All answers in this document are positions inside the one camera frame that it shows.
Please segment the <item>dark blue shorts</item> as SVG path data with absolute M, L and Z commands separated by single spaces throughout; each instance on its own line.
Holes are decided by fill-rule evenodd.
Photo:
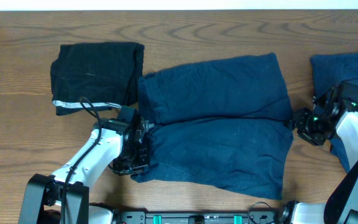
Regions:
M 293 133 L 286 83 L 273 53 L 190 63 L 140 77 L 150 164 L 136 182 L 212 185 L 280 200 Z

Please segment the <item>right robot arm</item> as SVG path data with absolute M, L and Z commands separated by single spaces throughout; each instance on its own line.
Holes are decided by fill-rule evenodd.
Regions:
M 358 223 L 358 104 L 339 100 L 328 104 L 321 114 L 303 108 L 288 125 L 314 146 L 333 136 L 340 138 L 350 169 L 326 203 L 289 202 L 281 223 Z

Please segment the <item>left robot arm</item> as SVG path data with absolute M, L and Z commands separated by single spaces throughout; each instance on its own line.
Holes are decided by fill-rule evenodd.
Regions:
M 117 175 L 143 172 L 149 165 L 144 136 L 153 127 L 143 118 L 97 120 L 85 145 L 65 165 L 30 178 L 19 223 L 120 223 L 116 211 L 90 203 L 90 190 L 107 167 Z

